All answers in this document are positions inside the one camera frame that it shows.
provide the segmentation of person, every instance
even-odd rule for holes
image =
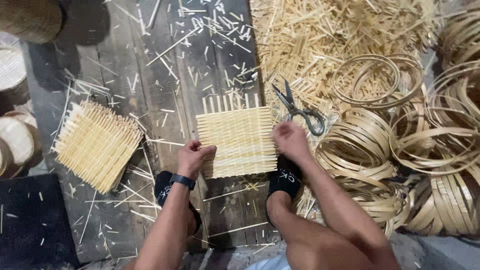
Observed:
[[[266,202],[269,221],[287,244],[286,254],[250,265],[247,270],[273,269],[400,269],[392,248],[375,221],[345,193],[311,155],[303,128],[292,122],[275,127],[272,137],[282,153],[278,171],[270,174]],[[200,148],[191,141],[179,150],[177,174],[197,179],[203,159],[216,147]],[[300,169],[288,164],[293,162]],[[164,182],[170,173],[162,172]],[[181,183],[162,185],[156,196],[163,208],[138,258],[124,269],[178,269],[187,237],[199,227],[199,216],[189,204],[189,188]],[[314,192],[327,226],[292,211],[292,199],[301,175]]]

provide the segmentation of bamboo weaving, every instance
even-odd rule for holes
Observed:
[[[202,114],[196,118],[203,147],[217,146],[215,158],[204,162],[206,178],[276,170],[270,107]]]
[[[117,185],[142,135],[132,119],[82,101],[73,103],[54,150],[58,162],[105,194]]]

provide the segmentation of black watch strap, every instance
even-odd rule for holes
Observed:
[[[180,183],[180,184],[184,184],[186,185],[190,190],[193,190],[195,188],[195,181],[188,178],[188,177],[185,177],[185,176],[182,176],[182,175],[178,175],[176,173],[174,173],[172,175],[172,178],[170,178],[170,184],[173,184],[174,182],[177,182],[177,183]]]

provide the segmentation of sock logo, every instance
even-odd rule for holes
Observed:
[[[294,174],[292,174],[291,172],[288,172],[288,171],[286,171],[286,170],[284,170],[284,169],[280,169],[280,168],[278,169],[278,171],[279,171],[280,173],[282,173],[282,175],[281,175],[279,178],[288,179],[288,180],[290,180],[292,183],[294,183],[295,180],[297,180],[298,182],[300,182],[300,180],[299,180]]]
[[[170,189],[172,188],[172,186],[168,185],[166,187],[163,188],[163,191],[160,192],[160,194],[158,195],[158,197],[162,196],[162,199],[165,199],[165,197],[168,195],[168,193],[170,192]]]

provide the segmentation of white shorts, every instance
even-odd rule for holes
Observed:
[[[256,262],[245,270],[291,270],[291,268],[290,265],[288,265],[287,256],[282,254],[275,258]]]

